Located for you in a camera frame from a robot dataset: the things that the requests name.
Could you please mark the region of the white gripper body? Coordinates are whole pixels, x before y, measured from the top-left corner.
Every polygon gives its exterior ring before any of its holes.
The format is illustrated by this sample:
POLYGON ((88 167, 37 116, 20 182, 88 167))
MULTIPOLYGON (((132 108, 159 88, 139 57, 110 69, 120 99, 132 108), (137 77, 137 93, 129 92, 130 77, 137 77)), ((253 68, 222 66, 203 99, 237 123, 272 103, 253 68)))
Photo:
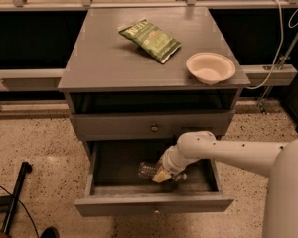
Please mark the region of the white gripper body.
POLYGON ((162 167, 171 174, 183 169, 182 156, 176 146, 169 147, 160 158, 162 167))

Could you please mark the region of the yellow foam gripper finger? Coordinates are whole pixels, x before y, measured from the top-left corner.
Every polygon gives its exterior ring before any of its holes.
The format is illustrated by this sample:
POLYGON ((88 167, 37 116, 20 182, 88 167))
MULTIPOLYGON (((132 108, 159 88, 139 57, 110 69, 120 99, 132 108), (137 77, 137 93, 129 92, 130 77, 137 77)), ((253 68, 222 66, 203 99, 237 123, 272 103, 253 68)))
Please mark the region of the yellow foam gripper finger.
POLYGON ((160 167, 156 174, 152 177, 152 180, 156 183, 161 183, 170 179, 171 177, 171 174, 167 170, 165 170, 163 167, 160 167))

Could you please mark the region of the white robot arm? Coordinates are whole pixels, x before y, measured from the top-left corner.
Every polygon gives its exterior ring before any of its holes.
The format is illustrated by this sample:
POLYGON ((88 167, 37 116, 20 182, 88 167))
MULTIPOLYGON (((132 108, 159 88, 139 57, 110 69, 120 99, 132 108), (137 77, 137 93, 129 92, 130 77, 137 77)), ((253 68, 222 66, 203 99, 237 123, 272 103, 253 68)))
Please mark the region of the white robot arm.
POLYGON ((223 141, 208 131, 185 133, 161 156, 153 181, 161 183, 201 159, 267 177, 262 238, 298 238, 298 139, 290 143, 223 141))

